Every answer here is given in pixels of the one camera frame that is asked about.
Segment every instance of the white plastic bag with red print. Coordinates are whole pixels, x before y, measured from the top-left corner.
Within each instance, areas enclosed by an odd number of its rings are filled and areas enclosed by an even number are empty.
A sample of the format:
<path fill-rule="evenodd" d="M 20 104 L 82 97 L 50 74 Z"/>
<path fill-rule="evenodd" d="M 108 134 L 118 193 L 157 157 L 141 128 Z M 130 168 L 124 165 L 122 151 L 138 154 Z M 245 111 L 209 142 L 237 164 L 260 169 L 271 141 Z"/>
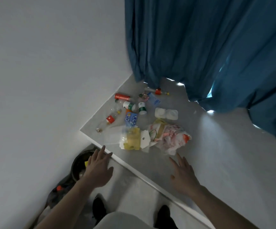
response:
<path fill-rule="evenodd" d="M 155 144 L 161 151 L 175 155 L 176 150 L 191 140 L 191 136 L 178 125 L 165 125 L 162 138 Z"/>

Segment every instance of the yellow wrapper in trash can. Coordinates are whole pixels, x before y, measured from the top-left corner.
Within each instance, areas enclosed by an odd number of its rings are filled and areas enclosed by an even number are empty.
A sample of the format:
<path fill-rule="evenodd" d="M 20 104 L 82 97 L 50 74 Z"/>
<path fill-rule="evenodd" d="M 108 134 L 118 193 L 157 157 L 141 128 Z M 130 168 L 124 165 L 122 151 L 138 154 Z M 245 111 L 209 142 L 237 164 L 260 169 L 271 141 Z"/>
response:
<path fill-rule="evenodd" d="M 127 142 L 124 143 L 126 150 L 140 150 L 140 128 L 131 128 L 126 134 Z"/>

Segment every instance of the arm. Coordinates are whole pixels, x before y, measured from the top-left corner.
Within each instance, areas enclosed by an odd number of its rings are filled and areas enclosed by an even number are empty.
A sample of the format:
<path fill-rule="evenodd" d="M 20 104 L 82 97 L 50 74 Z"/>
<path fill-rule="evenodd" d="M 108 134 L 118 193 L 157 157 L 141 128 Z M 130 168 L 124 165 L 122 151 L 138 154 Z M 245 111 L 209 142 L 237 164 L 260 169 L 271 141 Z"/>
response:
<path fill-rule="evenodd" d="M 175 168 L 171 181 L 174 188 L 189 196 L 211 221 L 216 229 L 258 229 L 242 215 L 211 194 L 197 180 L 186 158 L 177 153 L 178 164 L 169 158 Z"/>
<path fill-rule="evenodd" d="M 84 176 L 53 208 L 36 229 L 72 229 L 81 213 L 89 195 L 104 186 L 113 175 L 113 167 L 107 169 L 112 153 L 104 154 L 105 146 L 96 150 L 88 160 Z"/>

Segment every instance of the curtain fold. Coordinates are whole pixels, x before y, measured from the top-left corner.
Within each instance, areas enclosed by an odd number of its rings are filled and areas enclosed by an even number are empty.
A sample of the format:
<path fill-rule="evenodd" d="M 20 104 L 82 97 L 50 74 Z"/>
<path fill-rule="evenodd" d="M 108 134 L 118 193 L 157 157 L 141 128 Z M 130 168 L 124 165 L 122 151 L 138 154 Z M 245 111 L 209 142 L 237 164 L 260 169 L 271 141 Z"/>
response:
<path fill-rule="evenodd" d="M 276 136 L 276 0 L 125 0 L 136 81 L 185 84 L 206 110 L 248 109 Z"/>

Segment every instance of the pile of trash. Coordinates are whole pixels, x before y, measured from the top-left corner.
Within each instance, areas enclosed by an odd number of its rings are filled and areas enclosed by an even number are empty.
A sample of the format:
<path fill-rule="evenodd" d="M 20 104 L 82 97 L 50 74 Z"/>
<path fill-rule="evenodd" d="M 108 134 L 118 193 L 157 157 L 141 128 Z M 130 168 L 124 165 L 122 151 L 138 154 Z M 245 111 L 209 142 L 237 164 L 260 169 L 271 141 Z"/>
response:
<path fill-rule="evenodd" d="M 109 130 L 109 126 L 121 117 L 121 112 L 125 109 L 124 125 L 114 127 L 114 132 L 109 135 L 118 137 L 118 143 L 124 150 L 142 150 L 148 152 L 151 146 L 158 147 L 161 151 L 175 155 L 176 149 L 184 146 L 191 136 L 177 124 L 169 124 L 164 119 L 171 121 L 178 119 L 178 111 L 174 109 L 158 108 L 160 100 L 156 95 L 169 95 L 159 89 L 146 87 L 145 92 L 138 97 L 132 98 L 120 93 L 115 94 L 115 105 L 111 113 L 105 120 L 96 127 L 98 133 Z M 155 117 L 157 118 L 147 130 L 140 130 L 136 126 L 138 117 L 147 117 L 146 102 L 155 107 Z"/>

